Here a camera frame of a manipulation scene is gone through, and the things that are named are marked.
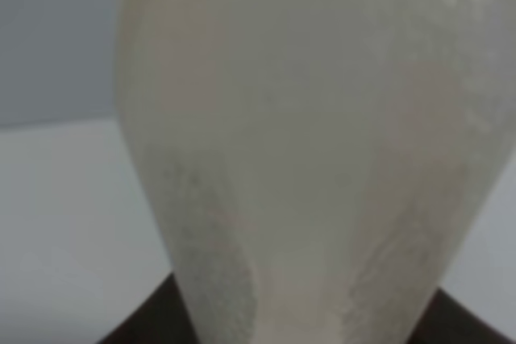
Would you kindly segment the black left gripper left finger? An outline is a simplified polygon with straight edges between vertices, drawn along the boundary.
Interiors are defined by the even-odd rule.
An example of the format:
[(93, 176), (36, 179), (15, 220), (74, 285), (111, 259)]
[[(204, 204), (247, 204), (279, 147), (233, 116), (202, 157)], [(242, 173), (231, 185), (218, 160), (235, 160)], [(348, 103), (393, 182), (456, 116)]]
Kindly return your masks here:
[(100, 343), (198, 344), (175, 275), (171, 273), (132, 315)]

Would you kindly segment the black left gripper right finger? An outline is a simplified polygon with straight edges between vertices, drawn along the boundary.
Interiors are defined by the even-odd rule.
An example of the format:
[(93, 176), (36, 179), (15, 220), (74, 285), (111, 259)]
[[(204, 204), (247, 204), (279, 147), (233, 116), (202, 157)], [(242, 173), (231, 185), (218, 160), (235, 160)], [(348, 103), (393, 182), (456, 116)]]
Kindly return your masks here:
[(438, 289), (407, 340), (408, 344), (510, 344), (463, 305)]

